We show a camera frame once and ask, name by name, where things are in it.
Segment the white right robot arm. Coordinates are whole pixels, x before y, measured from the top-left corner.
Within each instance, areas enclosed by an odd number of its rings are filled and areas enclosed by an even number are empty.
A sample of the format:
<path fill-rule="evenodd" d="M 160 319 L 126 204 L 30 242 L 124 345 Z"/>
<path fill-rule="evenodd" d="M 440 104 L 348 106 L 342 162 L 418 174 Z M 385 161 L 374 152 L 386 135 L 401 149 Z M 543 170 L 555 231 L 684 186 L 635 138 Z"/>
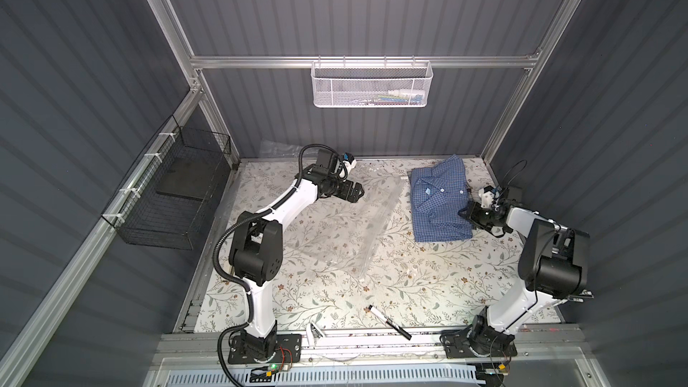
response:
<path fill-rule="evenodd" d="M 517 266 L 519 280 L 496 303 L 474 319 L 472 334 L 511 337 L 535 313 L 566 302 L 593 299 L 588 288 L 588 233 L 567 227 L 524 207 L 509 191 L 487 186 L 459 215 L 476 229 L 500 238 L 517 233 L 524 238 Z"/>

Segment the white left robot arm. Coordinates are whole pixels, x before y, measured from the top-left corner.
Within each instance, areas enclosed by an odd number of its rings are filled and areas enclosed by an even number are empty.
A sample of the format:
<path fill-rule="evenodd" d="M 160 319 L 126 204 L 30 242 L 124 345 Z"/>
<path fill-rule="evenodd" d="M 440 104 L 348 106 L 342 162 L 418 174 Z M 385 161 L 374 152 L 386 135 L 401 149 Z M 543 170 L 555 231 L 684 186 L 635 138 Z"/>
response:
<path fill-rule="evenodd" d="M 213 247 L 216 274 L 245 292 L 247 320 L 224 333 L 238 331 L 248 356 L 265 361 L 277 348 L 272 280 L 283 264 L 283 232 L 321 199 L 334 196 L 358 202 L 365 190 L 349 179 L 356 164 L 349 152 L 339 153 L 322 143 L 304 146 L 297 154 L 297 174 L 288 189 L 260 211 L 242 212 Z"/>

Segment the blue checked shirt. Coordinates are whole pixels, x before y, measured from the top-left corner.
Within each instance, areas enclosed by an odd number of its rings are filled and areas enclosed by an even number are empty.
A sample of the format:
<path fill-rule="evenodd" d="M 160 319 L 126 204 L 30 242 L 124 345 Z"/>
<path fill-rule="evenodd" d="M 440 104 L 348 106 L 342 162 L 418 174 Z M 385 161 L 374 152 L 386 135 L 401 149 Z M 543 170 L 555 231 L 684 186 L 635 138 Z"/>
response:
<path fill-rule="evenodd" d="M 415 240 L 443 243 L 471 239 L 473 227 L 460 216 L 467 210 L 469 199 L 465 165 L 459 156 L 411 170 L 410 206 Z"/>

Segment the clear plastic vacuum bag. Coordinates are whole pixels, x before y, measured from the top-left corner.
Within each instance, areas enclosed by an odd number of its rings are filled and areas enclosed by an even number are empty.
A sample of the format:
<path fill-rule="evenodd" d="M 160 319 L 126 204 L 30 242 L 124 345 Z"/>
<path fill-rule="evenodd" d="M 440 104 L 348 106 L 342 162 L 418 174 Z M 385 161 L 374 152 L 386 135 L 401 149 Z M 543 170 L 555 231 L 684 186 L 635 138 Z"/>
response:
<path fill-rule="evenodd" d="M 356 279 L 366 274 L 409 179 L 397 159 L 360 159 L 349 179 L 365 191 L 358 202 L 322 199 L 286 227 L 287 263 L 302 256 L 312 267 L 341 270 Z"/>

